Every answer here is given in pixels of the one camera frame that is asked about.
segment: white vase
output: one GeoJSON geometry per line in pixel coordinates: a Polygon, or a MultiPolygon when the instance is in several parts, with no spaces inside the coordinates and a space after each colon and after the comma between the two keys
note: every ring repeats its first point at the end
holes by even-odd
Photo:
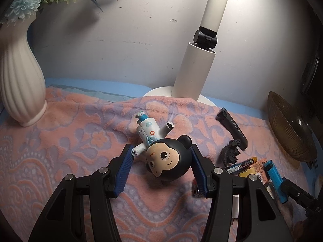
{"type": "Polygon", "coordinates": [[[1,96],[7,112],[26,127],[44,114],[45,79],[27,42],[36,14],[0,28],[1,96]]]}

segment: white wall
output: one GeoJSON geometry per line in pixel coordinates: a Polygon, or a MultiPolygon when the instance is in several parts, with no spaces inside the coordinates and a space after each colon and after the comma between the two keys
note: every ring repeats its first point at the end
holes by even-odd
{"type": "MultiPolygon", "coordinates": [[[[207,0],[97,1],[104,13],[78,0],[38,15],[45,77],[172,86],[207,0]]],[[[311,35],[305,0],[228,0],[203,94],[261,109],[272,90],[293,104],[311,35]]]]}

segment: lamp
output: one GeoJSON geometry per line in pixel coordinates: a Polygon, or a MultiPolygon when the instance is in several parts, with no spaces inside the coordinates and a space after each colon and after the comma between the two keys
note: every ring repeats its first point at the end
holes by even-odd
{"type": "Polygon", "coordinates": [[[200,95],[211,69],[217,44],[218,32],[228,0],[208,0],[200,28],[194,35],[194,43],[188,43],[174,86],[153,89],[145,96],[159,95],[192,98],[198,102],[215,106],[200,95]]]}

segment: blanket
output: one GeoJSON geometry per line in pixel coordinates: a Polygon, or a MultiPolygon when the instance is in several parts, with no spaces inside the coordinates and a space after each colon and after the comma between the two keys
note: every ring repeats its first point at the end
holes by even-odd
{"type": "MultiPolygon", "coordinates": [[[[109,103],[54,87],[46,89],[46,99],[47,110],[35,125],[23,128],[9,118],[0,127],[0,209],[23,241],[28,241],[39,214],[66,174],[90,175],[119,156],[126,143],[140,143],[135,118],[140,110],[159,126],[174,122],[175,129],[167,137],[189,135],[201,153],[219,166],[219,153],[232,139],[215,119],[218,107],[191,99],[154,96],[109,103]]],[[[268,122],[231,115],[248,139],[238,162],[253,156],[272,159],[282,176],[308,191],[300,163],[281,148],[268,122]]],[[[135,158],[124,192],[111,199],[122,241],[200,241],[211,200],[192,196],[191,169],[163,185],[145,165],[143,155],[135,158]]],[[[88,196],[84,200],[87,240],[94,241],[88,196]]],[[[287,210],[291,228],[305,217],[295,203],[287,210]]],[[[234,222],[229,241],[235,241],[236,229],[234,222]]]]}

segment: amber glass bowl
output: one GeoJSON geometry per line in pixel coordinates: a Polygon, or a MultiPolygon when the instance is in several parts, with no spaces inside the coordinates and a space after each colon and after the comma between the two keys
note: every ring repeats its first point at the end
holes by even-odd
{"type": "Polygon", "coordinates": [[[275,136],[292,158],[300,162],[310,162],[316,159],[316,147],[311,130],[285,99],[270,91],[267,111],[275,136]]]}

